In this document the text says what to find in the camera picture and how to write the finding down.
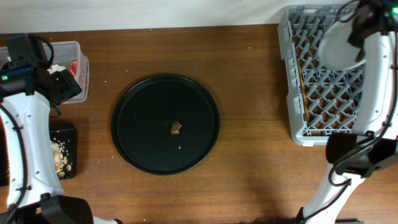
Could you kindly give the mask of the white tissue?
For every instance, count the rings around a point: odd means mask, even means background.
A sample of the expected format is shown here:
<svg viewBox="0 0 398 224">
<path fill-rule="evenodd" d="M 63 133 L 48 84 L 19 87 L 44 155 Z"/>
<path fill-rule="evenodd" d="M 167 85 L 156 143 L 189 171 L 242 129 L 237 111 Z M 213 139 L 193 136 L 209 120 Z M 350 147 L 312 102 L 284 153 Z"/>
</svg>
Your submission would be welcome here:
<svg viewBox="0 0 398 224">
<path fill-rule="evenodd" d="M 49 74 L 53 74 L 55 72 L 61 72 L 63 70 L 66 70 L 66 68 L 64 66 L 59 66 L 58 64 L 51 65 L 50 68 L 47 69 Z"/>
</svg>

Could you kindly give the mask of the red strawberry snack wrapper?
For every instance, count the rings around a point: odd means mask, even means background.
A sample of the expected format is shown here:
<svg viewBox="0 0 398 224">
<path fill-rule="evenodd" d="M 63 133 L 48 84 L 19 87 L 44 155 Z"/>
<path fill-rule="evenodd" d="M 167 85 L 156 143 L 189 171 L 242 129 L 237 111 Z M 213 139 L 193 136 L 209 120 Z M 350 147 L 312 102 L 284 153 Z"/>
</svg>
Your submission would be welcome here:
<svg viewBox="0 0 398 224">
<path fill-rule="evenodd" d="M 74 79 L 76 79 L 77 69 L 78 69 L 78 61 L 77 61 L 77 60 L 74 60 L 74 61 L 71 63 L 69 69 L 68 69 L 68 71 L 70 72 L 70 74 L 72 75 L 72 77 L 73 77 Z"/>
</svg>

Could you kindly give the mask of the light grey plate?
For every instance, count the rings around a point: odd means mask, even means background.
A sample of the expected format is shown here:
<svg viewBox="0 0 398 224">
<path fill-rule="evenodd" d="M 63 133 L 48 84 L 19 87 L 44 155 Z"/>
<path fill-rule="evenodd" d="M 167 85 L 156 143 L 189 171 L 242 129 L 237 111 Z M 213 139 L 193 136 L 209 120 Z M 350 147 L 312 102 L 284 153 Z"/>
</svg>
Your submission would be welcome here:
<svg viewBox="0 0 398 224">
<path fill-rule="evenodd" d="M 348 38 L 353 21 L 335 22 L 323 35 L 318 47 L 319 61 L 330 70 L 347 70 L 362 65 L 364 57 L 356 61 L 361 49 L 352 46 Z"/>
</svg>

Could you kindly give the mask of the wooden chopstick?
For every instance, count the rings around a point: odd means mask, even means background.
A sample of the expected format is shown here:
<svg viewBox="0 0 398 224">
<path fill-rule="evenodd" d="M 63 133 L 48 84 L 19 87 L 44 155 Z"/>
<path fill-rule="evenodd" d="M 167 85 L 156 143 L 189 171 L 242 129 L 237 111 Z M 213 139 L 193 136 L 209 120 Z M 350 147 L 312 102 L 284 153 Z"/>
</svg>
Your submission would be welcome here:
<svg viewBox="0 0 398 224">
<path fill-rule="evenodd" d="M 298 72 L 299 72 L 299 77 L 300 77 L 300 87 L 301 87 L 301 92 L 302 92 L 302 96 L 303 96 L 305 120 L 309 121 L 310 115 L 309 115 L 309 112 L 308 112 L 307 97 L 306 97 L 306 94 L 305 94 L 305 84 L 304 84 L 304 79 L 303 79 L 301 60 L 297 59 L 297 63 L 298 63 Z"/>
</svg>

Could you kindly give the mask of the brown food scrap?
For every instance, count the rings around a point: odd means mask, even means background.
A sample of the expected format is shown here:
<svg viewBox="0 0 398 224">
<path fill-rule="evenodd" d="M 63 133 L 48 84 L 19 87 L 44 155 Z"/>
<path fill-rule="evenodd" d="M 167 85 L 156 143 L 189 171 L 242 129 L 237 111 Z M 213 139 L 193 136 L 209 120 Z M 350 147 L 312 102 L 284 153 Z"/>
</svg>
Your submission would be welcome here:
<svg viewBox="0 0 398 224">
<path fill-rule="evenodd" d="M 180 134 L 181 127 L 182 125 L 178 121 L 174 121 L 170 128 L 171 134 Z"/>
</svg>

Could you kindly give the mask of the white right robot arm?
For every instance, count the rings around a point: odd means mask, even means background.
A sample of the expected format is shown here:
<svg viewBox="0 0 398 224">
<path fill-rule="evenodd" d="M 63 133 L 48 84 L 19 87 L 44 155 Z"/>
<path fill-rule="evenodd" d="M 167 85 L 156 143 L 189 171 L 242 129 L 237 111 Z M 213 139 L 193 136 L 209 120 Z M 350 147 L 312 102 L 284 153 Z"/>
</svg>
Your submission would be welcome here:
<svg viewBox="0 0 398 224">
<path fill-rule="evenodd" d="M 337 17 L 319 45 L 331 70 L 364 65 L 358 117 L 350 134 L 333 133 L 326 144 L 328 168 L 296 223 L 334 223 L 371 174 L 397 163 L 397 1 L 358 1 Z"/>
</svg>

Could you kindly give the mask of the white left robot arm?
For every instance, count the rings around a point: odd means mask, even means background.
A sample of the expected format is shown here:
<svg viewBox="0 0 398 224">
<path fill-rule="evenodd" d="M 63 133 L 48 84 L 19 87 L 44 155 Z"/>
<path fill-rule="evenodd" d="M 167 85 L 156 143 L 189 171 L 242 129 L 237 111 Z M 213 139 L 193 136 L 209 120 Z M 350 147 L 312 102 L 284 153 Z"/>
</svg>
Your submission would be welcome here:
<svg viewBox="0 0 398 224">
<path fill-rule="evenodd" d="M 7 212 L 1 223 L 105 223 L 88 202 L 68 197 L 56 173 L 50 108 L 81 92 L 67 69 L 49 73 L 41 61 L 1 69 L 1 121 L 9 161 Z"/>
</svg>

